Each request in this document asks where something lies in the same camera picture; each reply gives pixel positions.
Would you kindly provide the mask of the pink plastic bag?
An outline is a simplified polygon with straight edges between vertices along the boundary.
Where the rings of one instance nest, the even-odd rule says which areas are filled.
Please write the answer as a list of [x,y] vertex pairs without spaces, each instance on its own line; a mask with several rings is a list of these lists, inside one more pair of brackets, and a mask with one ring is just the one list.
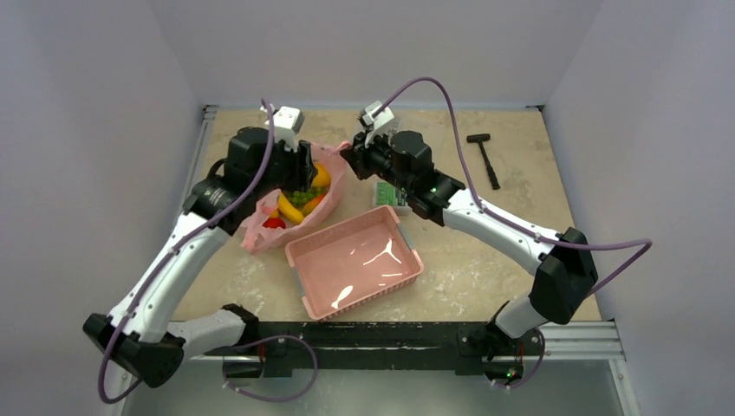
[[241,247],[256,255],[304,237],[315,231],[334,211],[346,190],[347,162],[344,145],[312,146],[316,178],[306,191],[276,190],[257,202],[256,212],[240,225]]

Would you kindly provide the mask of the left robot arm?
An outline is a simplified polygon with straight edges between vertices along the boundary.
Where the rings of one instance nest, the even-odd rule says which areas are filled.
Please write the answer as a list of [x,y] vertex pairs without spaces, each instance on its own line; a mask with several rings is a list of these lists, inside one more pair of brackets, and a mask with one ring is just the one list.
[[316,176],[312,145],[272,142],[262,127],[243,127],[186,198],[172,235],[144,276],[106,314],[92,314],[84,333],[138,383],[156,388],[193,356],[217,348],[248,354],[257,318],[235,304],[188,322],[172,315],[211,257],[275,190],[304,191]]

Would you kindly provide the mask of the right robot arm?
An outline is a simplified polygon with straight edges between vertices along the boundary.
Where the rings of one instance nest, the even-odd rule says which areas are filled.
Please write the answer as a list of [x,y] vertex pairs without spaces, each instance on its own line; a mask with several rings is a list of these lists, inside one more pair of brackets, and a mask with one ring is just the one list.
[[587,242],[581,231],[558,233],[503,210],[491,216],[489,203],[435,167],[432,149],[418,132],[374,140],[358,133],[340,155],[356,178],[377,176],[403,191],[418,217],[475,237],[533,276],[530,292],[504,304],[480,332],[489,358],[516,351],[523,336],[545,323],[568,323],[598,281],[591,254],[579,248]]

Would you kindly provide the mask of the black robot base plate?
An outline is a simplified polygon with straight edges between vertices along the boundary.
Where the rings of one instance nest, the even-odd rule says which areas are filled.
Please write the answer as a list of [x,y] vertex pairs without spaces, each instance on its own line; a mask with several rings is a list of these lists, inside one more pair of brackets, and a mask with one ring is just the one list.
[[297,369],[451,371],[519,380],[545,353],[531,330],[511,340],[486,322],[260,322],[259,347],[217,348],[236,377],[289,377]]

